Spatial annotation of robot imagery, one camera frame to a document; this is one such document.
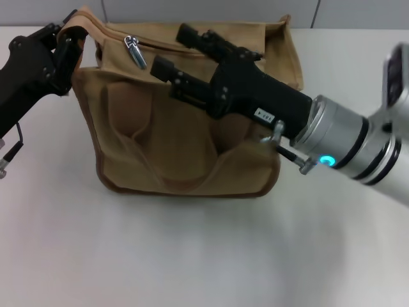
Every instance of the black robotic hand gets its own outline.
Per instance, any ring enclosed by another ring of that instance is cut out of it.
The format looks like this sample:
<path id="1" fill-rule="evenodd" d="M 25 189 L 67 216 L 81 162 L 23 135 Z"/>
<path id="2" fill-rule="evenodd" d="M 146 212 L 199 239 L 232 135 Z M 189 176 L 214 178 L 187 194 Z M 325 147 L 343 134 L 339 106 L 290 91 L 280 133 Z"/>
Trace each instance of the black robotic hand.
<path id="1" fill-rule="evenodd" d="M 71 76 L 82 54 L 78 40 L 87 33 L 82 28 L 69 29 L 57 43 L 60 31 L 61 26 L 49 24 L 10 42 L 10 57 L 0 70 L 0 139 L 42 97 L 62 96 L 71 89 Z"/>
<path id="2" fill-rule="evenodd" d="M 285 126 L 282 135 L 289 139 L 307 125 L 311 98 L 262 72 L 254 63 L 261 54 L 237 47 L 212 30 L 200 36 L 186 24 L 181 25 L 176 41 L 219 65 L 206 83 L 157 56 L 151 75 L 172 83 L 171 97 L 204 109 L 215 119 L 240 113 L 272 130 L 280 121 Z"/>

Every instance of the blue indicator light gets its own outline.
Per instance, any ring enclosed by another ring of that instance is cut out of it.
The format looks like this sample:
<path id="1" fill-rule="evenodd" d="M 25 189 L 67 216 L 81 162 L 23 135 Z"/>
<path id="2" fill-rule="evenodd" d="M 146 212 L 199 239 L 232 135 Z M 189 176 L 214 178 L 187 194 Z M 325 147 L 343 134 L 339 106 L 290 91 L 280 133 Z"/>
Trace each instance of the blue indicator light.
<path id="1" fill-rule="evenodd" d="M 328 166 L 333 166 L 335 164 L 335 159 L 331 157 L 330 155 L 323 155 L 320 157 L 320 163 L 326 164 Z"/>

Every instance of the robotic arm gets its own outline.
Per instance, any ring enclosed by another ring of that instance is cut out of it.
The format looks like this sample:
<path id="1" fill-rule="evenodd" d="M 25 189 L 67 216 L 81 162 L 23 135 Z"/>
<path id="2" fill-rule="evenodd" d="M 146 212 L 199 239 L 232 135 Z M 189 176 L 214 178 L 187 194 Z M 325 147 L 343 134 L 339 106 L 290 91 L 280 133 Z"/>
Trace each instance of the robotic arm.
<path id="1" fill-rule="evenodd" d="M 20 140 L 0 160 L 0 179 L 6 176 L 5 168 L 23 146 L 19 120 L 42 97 L 63 96 L 71 89 L 71 75 L 82 54 L 78 40 L 83 40 L 87 32 L 69 29 L 57 43 L 62 26 L 49 24 L 28 37 L 14 38 L 8 46 L 10 57 L 0 70 L 0 149 L 4 146 L 2 138 L 14 125 Z"/>
<path id="2" fill-rule="evenodd" d="M 0 160 L 0 178 L 23 145 L 19 120 L 42 97 L 65 95 L 71 88 L 71 75 L 82 53 L 78 41 L 87 32 L 69 29 L 57 43 L 60 30 L 61 26 L 50 24 L 28 37 L 16 37 L 9 45 L 10 58 L 0 70 L 0 149 L 4 146 L 2 137 L 14 125 L 20 141 Z M 206 83 L 156 57 L 151 74 L 171 83 L 170 96 L 205 110 L 215 119 L 240 113 L 268 127 L 272 136 L 262 141 L 271 142 L 277 152 L 300 167 L 303 175 L 319 162 L 328 164 L 409 205 L 408 45 L 398 45 L 387 58 L 382 107 L 366 118 L 327 97 L 313 100 L 264 74 L 255 65 L 261 54 L 237 47 L 214 31 L 200 36 L 183 24 L 176 40 L 219 65 Z M 281 147 L 282 137 L 308 158 Z"/>
<path id="3" fill-rule="evenodd" d="M 260 54 L 213 31 L 199 36 L 183 24 L 176 40 L 219 65 L 208 84 L 157 56 L 151 74 L 172 84 L 170 96 L 206 110 L 212 118 L 240 113 L 270 128 L 272 137 L 263 141 L 272 142 L 303 175 L 320 162 L 409 205 L 409 45 L 398 45 L 388 56 L 383 104 L 366 118 L 327 97 L 312 100 L 264 74 L 255 65 Z M 308 159 L 281 147 L 282 136 Z"/>

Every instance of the gray wall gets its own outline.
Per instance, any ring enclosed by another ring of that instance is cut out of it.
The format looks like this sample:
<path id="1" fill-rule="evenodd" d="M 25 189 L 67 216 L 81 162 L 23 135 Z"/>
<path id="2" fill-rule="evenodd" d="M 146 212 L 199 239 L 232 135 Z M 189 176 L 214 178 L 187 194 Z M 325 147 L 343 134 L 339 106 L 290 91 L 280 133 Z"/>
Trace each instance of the gray wall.
<path id="1" fill-rule="evenodd" d="M 0 25 L 57 22 L 87 4 L 101 19 L 276 21 L 309 28 L 318 0 L 0 0 Z M 321 0 L 315 28 L 409 29 L 409 0 Z"/>

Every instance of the bag zipper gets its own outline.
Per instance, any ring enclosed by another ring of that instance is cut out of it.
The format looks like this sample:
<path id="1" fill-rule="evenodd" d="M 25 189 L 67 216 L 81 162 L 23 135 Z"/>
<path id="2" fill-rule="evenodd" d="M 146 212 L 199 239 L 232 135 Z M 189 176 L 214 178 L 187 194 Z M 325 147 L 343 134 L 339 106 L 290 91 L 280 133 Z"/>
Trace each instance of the bag zipper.
<path id="1" fill-rule="evenodd" d="M 123 41 L 125 42 L 125 45 L 127 46 L 128 51 L 134 59 L 136 65 L 140 69 L 145 70 L 148 65 L 146 64 L 143 54 L 138 47 L 139 40 L 134 36 L 128 35 Z"/>

